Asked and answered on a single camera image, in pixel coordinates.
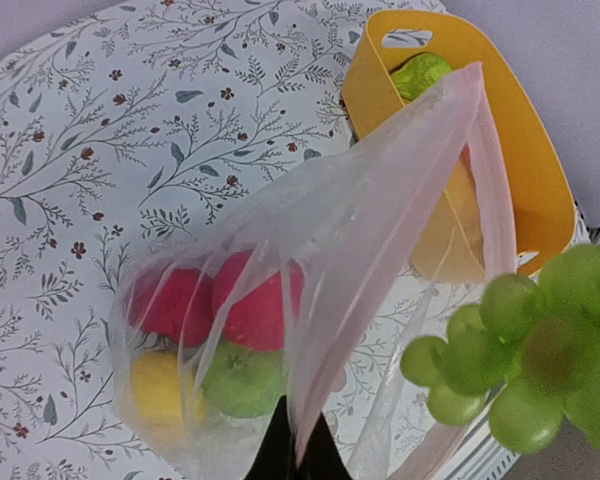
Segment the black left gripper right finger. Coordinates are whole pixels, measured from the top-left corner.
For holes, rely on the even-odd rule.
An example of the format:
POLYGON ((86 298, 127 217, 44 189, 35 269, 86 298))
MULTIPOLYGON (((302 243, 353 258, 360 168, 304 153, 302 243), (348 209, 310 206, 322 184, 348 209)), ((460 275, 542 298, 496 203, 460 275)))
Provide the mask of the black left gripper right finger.
POLYGON ((323 414, 320 414, 311 433, 305 455, 296 469, 300 480, 351 480, 331 430, 323 414))

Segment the green toy leafy vegetable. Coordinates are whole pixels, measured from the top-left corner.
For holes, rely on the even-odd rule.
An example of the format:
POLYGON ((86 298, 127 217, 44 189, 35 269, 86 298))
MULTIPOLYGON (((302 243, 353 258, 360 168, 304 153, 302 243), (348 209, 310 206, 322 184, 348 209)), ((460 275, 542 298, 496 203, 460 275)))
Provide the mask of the green toy leafy vegetable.
POLYGON ((413 101, 452 71, 442 56, 424 52, 408 59, 390 78, 400 97, 413 101))

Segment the green toy apple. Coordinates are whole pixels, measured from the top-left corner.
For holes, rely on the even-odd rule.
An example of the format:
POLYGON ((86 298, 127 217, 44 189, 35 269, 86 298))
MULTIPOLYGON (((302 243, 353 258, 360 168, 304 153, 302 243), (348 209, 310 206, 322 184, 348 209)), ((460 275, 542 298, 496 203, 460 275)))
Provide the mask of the green toy apple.
POLYGON ((285 393, 284 355, 221 339, 202 388, 205 399, 225 415, 240 419, 267 415, 285 393))

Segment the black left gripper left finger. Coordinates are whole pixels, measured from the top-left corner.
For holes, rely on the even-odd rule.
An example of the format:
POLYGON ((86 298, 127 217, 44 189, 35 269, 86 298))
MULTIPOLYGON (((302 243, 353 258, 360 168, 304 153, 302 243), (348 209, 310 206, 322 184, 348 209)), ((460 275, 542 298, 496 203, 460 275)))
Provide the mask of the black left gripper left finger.
POLYGON ((287 397, 282 396, 245 480, 289 480, 294 479, 295 474, 294 440, 288 420, 287 397))

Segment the red toy bell pepper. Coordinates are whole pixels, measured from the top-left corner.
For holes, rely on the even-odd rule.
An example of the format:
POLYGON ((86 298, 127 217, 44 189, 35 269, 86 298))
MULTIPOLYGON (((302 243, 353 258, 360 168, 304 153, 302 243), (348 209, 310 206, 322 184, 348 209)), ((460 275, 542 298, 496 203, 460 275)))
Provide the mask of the red toy bell pepper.
MULTIPOLYGON (((233 290, 253 251, 232 254, 213 281, 212 310, 218 313, 233 290)), ((277 271, 230 309, 221 339, 257 352, 284 348, 284 305, 281 273, 277 271)))

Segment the yellow toy lemon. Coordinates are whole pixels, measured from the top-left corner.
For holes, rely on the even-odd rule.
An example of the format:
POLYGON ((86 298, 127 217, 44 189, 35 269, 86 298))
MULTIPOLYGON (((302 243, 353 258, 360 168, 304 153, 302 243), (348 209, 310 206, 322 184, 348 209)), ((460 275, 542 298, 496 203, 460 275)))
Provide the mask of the yellow toy lemon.
POLYGON ((136 418, 150 437, 175 440, 185 433, 185 421, 202 422, 206 406, 202 391, 194 394, 195 375, 179 372, 174 352, 150 351, 131 365, 131 389, 136 418))

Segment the green toy grape bunch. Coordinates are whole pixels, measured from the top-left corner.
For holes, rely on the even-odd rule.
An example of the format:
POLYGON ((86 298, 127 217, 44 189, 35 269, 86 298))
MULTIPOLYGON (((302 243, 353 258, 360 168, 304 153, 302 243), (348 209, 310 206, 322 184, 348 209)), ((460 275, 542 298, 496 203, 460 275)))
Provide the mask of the green toy grape bunch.
POLYGON ((444 337, 412 340, 400 369, 439 423, 485 413, 502 446, 530 454, 569 421, 600 449, 600 244, 553 257, 537 279, 492 280, 444 337))

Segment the clear zip top bag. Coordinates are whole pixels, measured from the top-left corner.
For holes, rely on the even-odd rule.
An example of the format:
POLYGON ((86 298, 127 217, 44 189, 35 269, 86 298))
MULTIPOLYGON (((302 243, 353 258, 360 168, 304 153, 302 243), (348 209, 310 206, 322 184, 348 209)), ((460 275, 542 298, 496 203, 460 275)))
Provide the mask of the clear zip top bag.
MULTIPOLYGON (((245 479, 274 410, 256 418, 221 413, 204 396, 209 369, 231 307, 277 271, 284 305, 284 374, 296 469, 311 433, 333 399, 337 383, 370 324, 395 293, 404 268, 454 170, 469 170, 477 203, 478 276, 487 281, 516 265, 511 191, 479 62, 437 82, 347 151, 308 160, 252 195, 200 239, 161 249, 134 266, 122 281, 109 318, 114 406, 156 453, 189 479, 245 479), (162 271, 162 285, 176 268, 198 269, 214 281, 234 253, 253 253, 233 290, 214 314, 207 340, 185 347, 166 335, 129 323, 137 279, 162 271), (175 440, 154 439, 136 418, 131 365, 150 351, 174 352, 179 372, 195 375, 206 417, 185 421, 175 440)), ((387 335, 389 359, 372 402, 356 418, 351 451, 341 459, 352 479, 391 475, 393 417, 402 392, 400 354, 424 327, 442 271, 458 257, 464 232, 434 235, 429 272, 415 284, 416 309, 403 328, 387 335)))

